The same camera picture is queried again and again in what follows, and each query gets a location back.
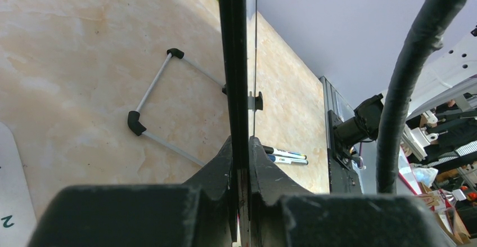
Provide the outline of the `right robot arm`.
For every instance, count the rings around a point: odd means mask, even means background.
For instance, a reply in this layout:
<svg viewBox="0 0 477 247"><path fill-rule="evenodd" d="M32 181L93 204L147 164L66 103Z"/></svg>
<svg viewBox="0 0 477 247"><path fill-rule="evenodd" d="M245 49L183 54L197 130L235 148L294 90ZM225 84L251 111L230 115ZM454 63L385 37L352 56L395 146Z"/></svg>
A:
<svg viewBox="0 0 477 247"><path fill-rule="evenodd" d="M441 123L445 130L466 119L476 118L476 110L464 94L476 91L476 31L437 60L425 65L412 92L406 118L423 115L429 123ZM387 92L363 101L354 116L341 121L329 111L331 142L350 148L369 138L376 140Z"/></svg>

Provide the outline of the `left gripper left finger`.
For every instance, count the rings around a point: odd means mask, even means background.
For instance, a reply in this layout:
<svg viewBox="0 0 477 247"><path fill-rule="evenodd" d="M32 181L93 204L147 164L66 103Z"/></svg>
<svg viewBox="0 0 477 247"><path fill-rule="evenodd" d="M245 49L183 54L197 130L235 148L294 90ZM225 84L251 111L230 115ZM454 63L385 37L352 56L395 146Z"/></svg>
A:
<svg viewBox="0 0 477 247"><path fill-rule="evenodd" d="M76 185L42 215L30 246L231 246L232 142L181 184Z"/></svg>

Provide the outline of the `whiteboard with black frame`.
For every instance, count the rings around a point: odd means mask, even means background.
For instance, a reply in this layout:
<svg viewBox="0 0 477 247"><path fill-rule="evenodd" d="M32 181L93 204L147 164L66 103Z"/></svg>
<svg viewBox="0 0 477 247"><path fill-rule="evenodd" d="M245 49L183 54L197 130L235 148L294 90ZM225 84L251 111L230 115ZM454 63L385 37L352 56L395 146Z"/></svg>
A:
<svg viewBox="0 0 477 247"><path fill-rule="evenodd" d="M249 65L254 61L256 0L219 0L226 92L232 139L232 171L242 246L253 246L250 224Z"/></svg>

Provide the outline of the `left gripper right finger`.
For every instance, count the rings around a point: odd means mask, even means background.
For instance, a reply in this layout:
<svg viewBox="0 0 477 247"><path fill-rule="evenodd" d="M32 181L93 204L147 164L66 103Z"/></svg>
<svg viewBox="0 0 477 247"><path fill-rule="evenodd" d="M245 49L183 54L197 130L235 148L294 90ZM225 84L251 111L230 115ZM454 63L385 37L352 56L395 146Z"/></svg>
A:
<svg viewBox="0 0 477 247"><path fill-rule="evenodd" d="M452 246L414 196L316 195L250 139L251 246Z"/></svg>

